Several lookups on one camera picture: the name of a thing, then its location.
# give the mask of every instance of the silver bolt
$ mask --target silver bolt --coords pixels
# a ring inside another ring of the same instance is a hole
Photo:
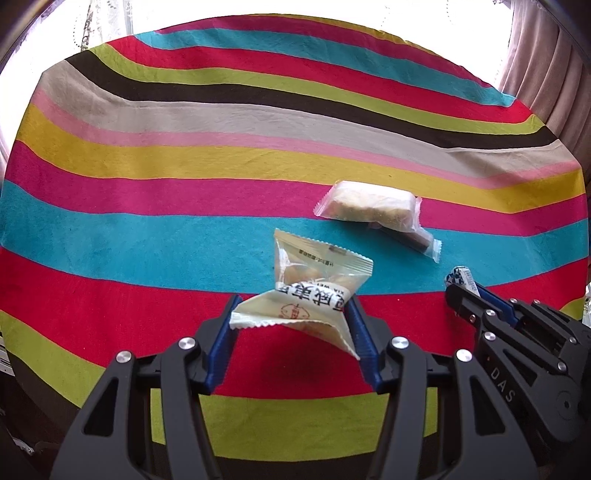
[[[394,337],[391,343],[394,348],[399,350],[408,348],[408,339],[406,337]]]
[[[456,352],[456,357],[460,362],[469,362],[472,360],[472,354],[468,350],[458,350]]]
[[[178,341],[178,346],[182,350],[190,350],[191,348],[193,348],[195,346],[195,344],[196,344],[196,342],[193,337],[184,337]]]
[[[120,364],[126,364],[131,360],[131,352],[129,350],[120,351],[115,357]]]

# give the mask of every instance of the dark brown stripe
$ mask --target dark brown stripe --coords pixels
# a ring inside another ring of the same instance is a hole
[[[452,132],[424,127],[346,103],[261,87],[139,82],[111,70],[91,51],[76,54],[67,61],[103,90],[132,101],[247,103],[274,106],[367,125],[443,148],[528,148],[549,145],[556,140],[547,127],[527,135]]]
[[[22,389],[55,424],[52,440],[56,437],[60,439],[62,432],[67,431],[78,413],[78,407],[47,385],[17,356],[10,354],[10,361]],[[436,451],[437,434],[429,435],[423,443],[420,478],[433,472]],[[154,442],[153,452],[155,473],[164,479],[170,479],[166,447]],[[363,480],[367,476],[371,459],[372,454],[365,453],[306,462],[256,462],[224,457],[218,457],[217,461],[224,480]]]

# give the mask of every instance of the colorful tablecloth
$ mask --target colorful tablecloth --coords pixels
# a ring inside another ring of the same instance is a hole
[[[339,179],[422,196],[441,263],[315,218]],[[43,74],[2,188],[0,325],[17,378],[66,429],[117,351],[162,351],[229,293],[272,288],[274,228],[372,258],[368,313],[451,354],[472,344],[444,308],[455,265],[580,315],[586,219],[573,156],[465,69],[339,21],[201,20]],[[241,480],[364,478],[384,405],[351,356],[283,327],[243,331],[203,399],[222,469]]]

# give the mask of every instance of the curtain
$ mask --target curtain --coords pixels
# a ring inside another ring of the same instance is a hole
[[[570,39],[535,0],[513,0],[513,28],[499,89],[516,96],[583,167],[591,196],[591,73]]]

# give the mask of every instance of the pink stripe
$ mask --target pink stripe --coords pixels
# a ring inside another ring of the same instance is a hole
[[[289,152],[327,155],[329,157],[348,158],[383,167],[398,168],[400,170],[450,180],[479,189],[498,189],[542,179],[568,171],[576,170],[579,164],[576,160],[555,163],[542,168],[519,172],[506,172],[487,178],[475,178],[454,173],[440,168],[421,165],[402,158],[390,157],[377,153],[365,152],[349,147],[341,147],[325,142],[300,140],[296,138],[267,137],[252,134],[228,134],[219,132],[118,132],[94,127],[72,114],[62,110],[42,90],[37,89],[33,103],[54,125],[83,140],[113,145],[116,147],[148,147],[151,145],[166,145],[171,147],[246,147],[269,148]]]
[[[464,67],[408,44],[394,43],[393,41],[376,38],[365,32],[351,28],[330,25],[313,19],[271,17],[267,15],[235,15],[229,17],[206,18],[173,27],[156,30],[166,35],[184,30],[204,30],[207,28],[225,28],[228,30],[242,31],[268,31],[277,33],[293,33],[297,35],[309,35],[324,40],[334,41],[356,47],[372,50],[380,55],[394,59],[405,59],[420,63],[434,70],[449,73],[458,78],[472,80],[483,87],[490,84],[480,80]]]
[[[6,179],[52,205],[86,213],[313,218],[326,185],[283,180],[96,179],[61,170],[24,143],[12,149]],[[424,199],[428,228],[530,236],[587,218],[580,197],[507,214]]]

